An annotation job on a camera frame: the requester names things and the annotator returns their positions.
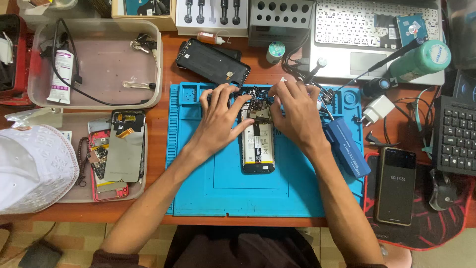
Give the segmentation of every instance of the smartphone with clock display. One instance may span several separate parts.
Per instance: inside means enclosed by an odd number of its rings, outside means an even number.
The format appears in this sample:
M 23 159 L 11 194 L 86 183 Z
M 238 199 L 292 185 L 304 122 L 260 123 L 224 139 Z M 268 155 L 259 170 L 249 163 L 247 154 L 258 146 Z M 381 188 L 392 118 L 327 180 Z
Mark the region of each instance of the smartphone with clock display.
M 380 157 L 380 178 L 376 218 L 380 222 L 409 226 L 412 221 L 417 155 L 384 147 Z

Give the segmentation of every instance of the wooden desk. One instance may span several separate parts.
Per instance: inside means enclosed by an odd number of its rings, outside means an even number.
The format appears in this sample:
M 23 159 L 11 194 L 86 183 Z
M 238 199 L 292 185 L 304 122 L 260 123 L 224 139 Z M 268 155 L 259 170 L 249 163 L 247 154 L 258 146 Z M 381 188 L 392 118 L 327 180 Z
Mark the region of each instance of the wooden desk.
M 179 69 L 175 65 L 175 57 L 179 45 L 188 37 L 177 36 L 176 33 L 162 33 L 164 44 L 164 70 L 162 80 L 162 97 L 160 102 L 147 112 L 147 124 L 149 126 L 149 155 L 147 167 L 147 184 L 152 184 L 165 169 L 165 151 L 167 145 L 167 120 L 169 109 L 169 87 L 171 84 L 180 82 L 206 82 L 206 80 L 188 70 Z M 266 48 L 248 47 L 247 38 L 231 38 L 232 44 L 223 44 L 223 47 L 239 49 L 242 51 L 242 61 L 251 66 L 251 73 L 246 80 L 248 84 L 275 84 L 281 77 L 288 80 L 294 78 L 281 69 L 281 65 L 271 65 L 266 61 Z M 344 84 L 345 80 L 322 80 L 322 84 Z M 399 90 L 389 93 L 390 100 L 403 97 L 416 97 L 424 87 L 404 85 Z M 431 102 L 434 89 L 425 92 L 422 98 Z M 423 112 L 427 112 L 424 104 L 420 105 Z M 15 109 L 0 107 L 0 114 L 5 115 L 15 112 Z M 392 142 L 401 141 L 403 149 L 417 153 L 418 160 L 430 162 L 428 157 L 421 152 L 421 141 L 415 139 L 416 132 L 406 127 L 406 118 L 397 111 L 392 111 L 387 118 L 388 135 Z M 9 127 L 11 124 L 0 118 L 0 128 Z M 383 120 L 375 125 L 364 128 L 364 137 L 371 130 L 373 135 L 380 141 L 384 141 Z M 365 153 L 376 152 L 376 148 L 365 147 Z M 2 216 L 0 219 L 31 219 L 40 221 L 59 222 L 101 222 L 113 223 L 133 203 L 129 201 L 116 201 L 105 203 L 82 203 L 82 204 L 54 204 L 51 207 L 35 213 L 16 216 Z M 476 227 L 476 201 L 473 199 L 470 206 L 471 212 L 467 226 Z M 192 225 L 233 225 L 233 226 L 288 226 L 288 227 L 325 227 L 325 218 L 276 218 L 276 217 L 177 217 L 165 216 L 162 224 L 192 224 Z

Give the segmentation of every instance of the tube of cream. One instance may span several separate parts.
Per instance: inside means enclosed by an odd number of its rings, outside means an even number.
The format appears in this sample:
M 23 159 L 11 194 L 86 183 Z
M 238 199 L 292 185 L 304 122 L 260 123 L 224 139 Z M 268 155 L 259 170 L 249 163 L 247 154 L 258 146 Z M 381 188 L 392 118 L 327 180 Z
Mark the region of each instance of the tube of cream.
M 71 77 L 73 74 L 73 59 L 74 55 L 67 50 L 56 51 L 56 69 L 58 70 L 61 78 L 63 78 L 69 84 L 71 84 Z M 50 96 L 46 99 L 52 102 L 69 104 L 69 91 L 70 88 L 61 82 L 61 80 L 53 72 Z

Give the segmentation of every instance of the red and black mouse pad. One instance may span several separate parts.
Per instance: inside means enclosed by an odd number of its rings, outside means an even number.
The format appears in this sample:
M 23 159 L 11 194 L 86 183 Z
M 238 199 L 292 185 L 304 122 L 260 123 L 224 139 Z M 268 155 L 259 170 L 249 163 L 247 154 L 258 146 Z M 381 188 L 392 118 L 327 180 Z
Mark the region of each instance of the red and black mouse pad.
M 474 188 L 474 180 L 471 177 L 462 175 L 453 179 L 452 182 L 458 188 L 458 199 L 449 209 L 436 211 L 428 203 L 432 192 L 432 166 L 417 165 L 411 225 L 387 224 L 374 219 L 379 154 L 367 154 L 366 160 L 372 172 L 365 177 L 364 212 L 380 242 L 424 251 L 442 246 L 463 231 L 471 190 Z

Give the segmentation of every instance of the computer mouse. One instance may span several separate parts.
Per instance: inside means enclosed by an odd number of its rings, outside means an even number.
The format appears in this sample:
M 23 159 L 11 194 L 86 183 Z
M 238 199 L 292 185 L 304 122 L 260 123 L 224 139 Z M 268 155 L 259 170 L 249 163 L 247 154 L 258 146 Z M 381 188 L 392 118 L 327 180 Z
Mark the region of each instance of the computer mouse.
M 458 199 L 457 188 L 442 171 L 432 169 L 430 175 L 433 182 L 430 206 L 437 211 L 446 210 Z

